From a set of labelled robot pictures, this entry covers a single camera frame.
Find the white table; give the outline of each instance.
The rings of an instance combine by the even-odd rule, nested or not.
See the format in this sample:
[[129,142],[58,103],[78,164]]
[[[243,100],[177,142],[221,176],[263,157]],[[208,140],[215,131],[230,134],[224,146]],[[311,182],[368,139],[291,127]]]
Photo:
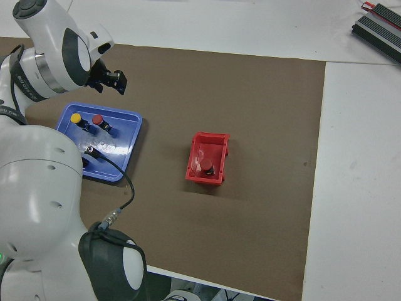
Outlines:
[[399,300],[401,68],[350,34],[363,1],[59,1],[116,43],[328,61],[303,300]]

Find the red plastic container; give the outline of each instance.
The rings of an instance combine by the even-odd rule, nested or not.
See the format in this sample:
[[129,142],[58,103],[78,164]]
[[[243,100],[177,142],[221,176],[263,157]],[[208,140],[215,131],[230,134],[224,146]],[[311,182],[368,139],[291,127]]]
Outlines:
[[229,134],[196,133],[192,139],[185,178],[201,184],[221,185],[229,138]]

